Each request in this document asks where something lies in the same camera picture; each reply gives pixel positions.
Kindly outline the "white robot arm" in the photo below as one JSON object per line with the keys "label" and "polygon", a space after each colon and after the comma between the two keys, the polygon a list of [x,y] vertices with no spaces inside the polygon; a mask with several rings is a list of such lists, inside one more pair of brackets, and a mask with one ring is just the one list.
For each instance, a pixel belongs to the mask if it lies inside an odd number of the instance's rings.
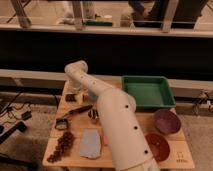
{"label": "white robot arm", "polygon": [[160,171],[136,118],[135,99],[87,73],[80,60],[65,66],[66,75],[97,96],[97,110],[117,171]]}

